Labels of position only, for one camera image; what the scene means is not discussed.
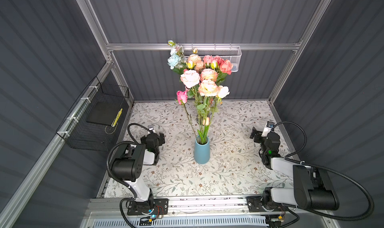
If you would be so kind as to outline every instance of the wire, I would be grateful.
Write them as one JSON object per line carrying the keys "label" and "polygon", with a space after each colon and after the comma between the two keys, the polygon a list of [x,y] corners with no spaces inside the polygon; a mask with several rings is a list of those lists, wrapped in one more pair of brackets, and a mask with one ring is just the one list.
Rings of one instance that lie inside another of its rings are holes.
{"label": "wire", "polygon": [[130,201],[130,198],[123,198],[123,199],[120,201],[120,204],[119,204],[119,206],[120,206],[120,213],[121,213],[121,215],[122,215],[124,221],[125,221],[131,228],[136,228],[136,227],[134,227],[134,226],[128,221],[127,217],[126,217],[125,214],[124,214],[124,211],[122,210],[122,203],[123,203],[124,201],[127,201],[127,202],[128,202],[128,201]]}
{"label": "wire", "polygon": [[111,170],[111,166],[109,164],[109,162],[111,161],[111,157],[112,157],[112,154],[113,154],[113,151],[118,148],[120,145],[123,145],[123,144],[132,144],[132,145],[136,145],[134,142],[130,141],[130,140],[125,140],[125,141],[122,141],[122,142],[119,142],[118,144],[116,144],[114,147],[112,147],[112,149],[109,151],[108,153],[108,157],[107,157],[107,162],[106,162],[106,166],[107,166],[107,172],[108,172],[108,175],[109,177],[111,177],[112,179],[114,179],[115,181],[119,182],[120,184],[122,184],[123,186],[125,187],[128,187],[128,189],[133,193],[133,196],[134,198],[131,199],[131,200],[135,200],[137,198],[137,193],[135,192],[135,190],[133,188],[131,188],[130,186],[127,185],[127,183],[125,183],[121,178],[117,177]]}
{"label": "wire", "polygon": [[105,126],[105,129],[104,129],[104,131],[105,131],[105,133],[107,133],[107,135],[111,135],[111,134],[113,134],[113,133],[115,133],[115,131],[116,131],[116,128],[117,128],[117,126],[115,126],[115,129],[113,130],[113,132],[112,133],[108,133],[107,132],[107,125]]}
{"label": "wire", "polygon": [[297,221],[300,220],[300,217],[299,217],[295,212],[291,211],[288,207],[286,207],[286,206],[284,206],[284,205],[283,205],[283,207],[284,207],[289,213],[291,213],[292,215],[296,216],[296,219],[294,219],[293,221],[291,221],[291,222],[289,222],[289,223],[286,223],[286,224],[280,226],[280,228],[284,228],[284,227],[290,226],[290,225],[292,225],[293,223],[296,223]]}
{"label": "wire", "polygon": [[140,124],[137,124],[137,123],[131,123],[131,124],[129,124],[129,125],[128,125],[128,127],[127,127],[127,130],[128,130],[128,134],[129,134],[129,136],[131,137],[131,139],[133,140],[133,142],[134,142],[135,144],[138,144],[138,142],[137,142],[137,140],[136,140],[136,139],[133,137],[133,135],[132,135],[131,131],[129,130],[129,128],[130,128],[132,125],[137,125],[137,126],[140,126],[140,127],[144,128],[144,129],[146,129],[148,132],[150,132],[150,133],[153,133],[153,131],[152,131],[152,130],[150,130],[150,129],[146,128],[146,127],[145,127],[145,126],[143,126],[143,125],[140,125]]}
{"label": "wire", "polygon": [[[287,161],[291,161],[293,163],[300,164],[300,161],[297,161],[297,160],[293,160],[293,159],[286,158],[286,157],[284,159],[287,160]],[[357,215],[357,216],[334,216],[334,215],[325,214],[325,213],[322,213],[322,212],[319,212],[319,211],[315,211],[315,210],[311,210],[311,209],[309,209],[307,211],[312,212],[312,213],[314,213],[316,215],[324,216],[324,217],[335,219],[335,220],[343,220],[343,221],[362,220],[362,219],[367,218],[368,216],[370,216],[373,213],[373,210],[375,208],[375,203],[373,201],[373,198],[369,194],[369,192],[362,185],[360,185],[357,181],[355,181],[351,177],[348,177],[347,175],[344,175],[343,173],[338,172],[337,170],[333,170],[333,169],[330,169],[330,168],[327,168],[327,167],[324,167],[324,166],[321,166],[321,165],[312,165],[312,164],[308,164],[308,163],[305,163],[305,162],[301,162],[301,164],[302,165],[308,165],[310,167],[314,167],[314,168],[318,168],[318,169],[322,169],[322,170],[326,170],[326,171],[329,171],[331,173],[334,173],[336,175],[339,175],[339,176],[347,179],[348,181],[350,181],[354,185],[356,185],[364,193],[365,197],[368,200],[368,208],[367,208],[367,210],[364,213],[362,213],[360,215]]]}
{"label": "wire", "polygon": [[285,156],[285,157],[290,157],[290,156],[292,156],[292,155],[295,155],[295,154],[299,153],[300,151],[302,151],[302,150],[304,149],[305,145],[307,144],[307,135],[305,134],[305,131],[304,131],[298,124],[293,123],[293,122],[289,122],[289,121],[282,121],[282,122],[277,123],[276,125],[273,126],[272,131],[276,128],[276,126],[281,125],[281,124],[284,124],[284,123],[286,123],[286,124],[292,124],[292,125],[297,126],[297,127],[301,130],[301,132],[303,133],[303,135],[304,135],[304,144],[301,146],[301,148],[298,149],[297,151],[292,152],[292,153],[289,153],[289,154],[287,154],[287,155]]}

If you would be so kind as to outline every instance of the flower stem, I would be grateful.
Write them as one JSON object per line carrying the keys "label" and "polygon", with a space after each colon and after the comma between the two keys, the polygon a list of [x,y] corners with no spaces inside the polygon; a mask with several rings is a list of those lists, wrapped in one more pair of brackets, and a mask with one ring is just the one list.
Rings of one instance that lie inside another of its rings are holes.
{"label": "flower stem", "polygon": [[192,127],[192,130],[193,130],[193,133],[195,134],[195,137],[197,138],[195,129],[193,128],[193,125],[192,125],[192,118],[191,118],[190,115],[188,114],[188,112],[187,112],[187,108],[185,107],[185,104],[184,104],[184,103],[183,103],[183,107],[184,107],[185,113],[186,113],[186,115],[187,115],[188,122],[189,122],[189,124],[190,124],[191,127]]}

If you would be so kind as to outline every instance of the artificial flower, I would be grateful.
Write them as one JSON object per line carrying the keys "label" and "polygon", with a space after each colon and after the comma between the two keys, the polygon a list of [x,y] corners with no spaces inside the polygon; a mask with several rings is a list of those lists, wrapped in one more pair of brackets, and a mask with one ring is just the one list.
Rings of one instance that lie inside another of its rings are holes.
{"label": "artificial flower", "polygon": [[203,125],[209,125],[209,117],[207,116],[207,118],[205,118],[203,120]]}
{"label": "artificial flower", "polygon": [[192,69],[193,68],[193,61],[188,61],[187,62],[187,67],[189,68],[189,69]]}
{"label": "artificial flower", "polygon": [[175,68],[175,66],[179,63],[179,61],[180,61],[180,56],[176,54],[168,58],[168,65],[170,66],[170,69],[173,70],[173,68]]}
{"label": "artificial flower", "polygon": [[217,68],[217,65],[218,65],[217,61],[216,61],[216,60],[213,60],[212,63],[211,63],[211,68],[212,68],[212,69],[216,69],[216,68]]}
{"label": "artificial flower", "polygon": [[224,61],[220,65],[221,72],[227,73],[228,75],[232,73],[232,68],[233,68],[233,64],[231,64],[229,60]]}
{"label": "artificial flower", "polygon": [[221,65],[221,63],[224,62],[224,59],[219,56],[215,56],[214,61],[217,61],[218,65]]}
{"label": "artificial flower", "polygon": [[189,70],[180,76],[180,80],[189,89],[199,83],[200,75],[195,70]]}
{"label": "artificial flower", "polygon": [[170,49],[170,55],[173,56],[175,54],[177,54],[178,52],[183,52],[183,47],[180,46],[180,45],[174,45],[171,49]]}
{"label": "artificial flower", "polygon": [[196,64],[197,62],[201,61],[201,58],[196,54],[192,54],[189,56],[188,61],[192,61]]}
{"label": "artificial flower", "polygon": [[229,95],[228,86],[218,86],[217,96],[221,99]]}
{"label": "artificial flower", "polygon": [[204,56],[203,61],[204,61],[204,64],[206,64],[205,67],[208,67],[213,60],[214,59],[212,56]]}
{"label": "artificial flower", "polygon": [[201,72],[200,80],[201,81],[203,81],[203,80],[213,80],[213,81],[216,81],[217,80],[217,72],[212,70],[212,69],[204,69]]}
{"label": "artificial flower", "polygon": [[177,93],[177,101],[179,102],[179,105],[181,105],[181,101],[183,101],[184,104],[187,103],[187,91],[178,91]]}
{"label": "artificial flower", "polygon": [[199,86],[201,96],[216,96],[217,90],[217,85],[212,80],[203,80]]}
{"label": "artificial flower", "polygon": [[204,69],[204,62],[203,61],[196,62],[195,71],[200,73],[202,69]]}

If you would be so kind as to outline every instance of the pink rose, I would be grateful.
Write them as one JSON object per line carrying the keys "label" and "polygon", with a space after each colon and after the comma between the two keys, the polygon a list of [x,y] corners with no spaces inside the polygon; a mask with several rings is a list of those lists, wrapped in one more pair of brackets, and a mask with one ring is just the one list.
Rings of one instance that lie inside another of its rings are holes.
{"label": "pink rose", "polygon": [[181,105],[181,101],[183,101],[184,104],[187,103],[187,91],[178,91],[176,94],[179,105]]}
{"label": "pink rose", "polygon": [[200,75],[195,70],[189,70],[180,76],[180,80],[189,89],[199,83]]}
{"label": "pink rose", "polygon": [[208,66],[209,64],[211,64],[213,60],[214,58],[212,56],[204,56],[203,58],[204,64],[207,64],[205,66]]}
{"label": "pink rose", "polygon": [[212,80],[203,80],[199,86],[199,93],[201,96],[216,96],[217,85]]}
{"label": "pink rose", "polygon": [[217,72],[212,70],[212,69],[204,69],[201,72],[200,80],[201,81],[203,81],[203,80],[213,80],[213,81],[216,81],[217,80]]}
{"label": "pink rose", "polygon": [[221,63],[224,62],[224,59],[219,56],[215,56],[214,61],[217,61],[218,65],[221,65]]}
{"label": "pink rose", "polygon": [[202,62],[201,60],[199,62],[196,62],[195,71],[200,73],[203,68],[204,68],[204,62]]}
{"label": "pink rose", "polygon": [[188,57],[188,61],[192,61],[194,64],[196,64],[201,61],[201,58],[196,54],[192,54]]}
{"label": "pink rose", "polygon": [[232,68],[233,68],[233,64],[231,64],[229,60],[224,61],[220,65],[221,72],[227,73],[228,75],[232,73]]}
{"label": "pink rose", "polygon": [[228,86],[218,86],[217,96],[221,99],[229,95]]}

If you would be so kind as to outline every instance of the peach rose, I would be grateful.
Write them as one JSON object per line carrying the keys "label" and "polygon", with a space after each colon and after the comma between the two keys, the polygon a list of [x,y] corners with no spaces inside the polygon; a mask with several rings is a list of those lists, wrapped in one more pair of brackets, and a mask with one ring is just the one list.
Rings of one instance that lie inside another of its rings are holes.
{"label": "peach rose", "polygon": [[203,125],[209,125],[209,117],[203,120]]}
{"label": "peach rose", "polygon": [[205,66],[209,66],[209,64],[212,63],[213,60],[214,58],[212,56],[204,56],[203,58],[204,64],[207,64]]}
{"label": "peach rose", "polygon": [[220,65],[221,72],[227,73],[228,75],[232,73],[232,68],[233,68],[233,64],[231,64],[229,60],[224,61]]}
{"label": "peach rose", "polygon": [[212,80],[203,80],[199,86],[199,93],[201,96],[216,96],[217,85]]}
{"label": "peach rose", "polygon": [[200,80],[201,81],[203,81],[203,80],[213,80],[213,81],[216,81],[217,80],[217,72],[212,70],[212,69],[204,69],[201,72]]}
{"label": "peach rose", "polygon": [[221,63],[224,62],[224,59],[219,56],[215,56],[214,61],[217,61],[218,65],[221,65]]}
{"label": "peach rose", "polygon": [[203,68],[204,68],[204,62],[202,61],[196,62],[195,71],[200,73]]}
{"label": "peach rose", "polygon": [[200,75],[195,70],[189,70],[180,76],[180,80],[189,89],[199,83]]}
{"label": "peach rose", "polygon": [[218,86],[217,88],[217,96],[221,99],[229,95],[229,89],[228,86]]}
{"label": "peach rose", "polygon": [[196,54],[192,54],[188,57],[188,61],[192,61],[194,64],[196,64],[201,61],[201,58]]}

